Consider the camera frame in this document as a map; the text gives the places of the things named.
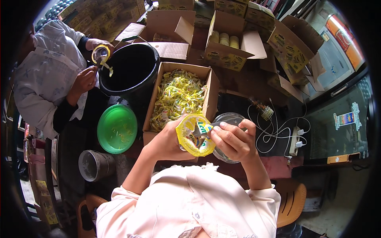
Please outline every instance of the yellow lemon package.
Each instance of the yellow lemon package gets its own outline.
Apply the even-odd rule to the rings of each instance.
[[[208,136],[195,137],[196,126],[200,132],[209,132],[213,127],[206,117],[200,114],[190,114],[184,117],[176,127],[180,148],[193,156],[206,156],[213,152],[216,144]]]
[[[163,74],[150,119],[151,131],[160,132],[168,121],[174,121],[185,113],[202,114],[206,89],[197,75],[185,70],[176,69]]]

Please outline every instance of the orange chair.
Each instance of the orange chair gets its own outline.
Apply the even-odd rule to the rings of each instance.
[[[102,203],[107,202],[107,200],[98,197],[93,194],[87,194],[85,198],[81,199],[77,209],[77,219],[78,219],[78,238],[96,238],[95,231],[83,229],[81,209],[84,205],[87,206],[89,213],[94,211],[94,208],[99,207]]]
[[[275,189],[281,196],[277,228],[296,221],[302,213],[307,189],[294,179],[277,179]]]

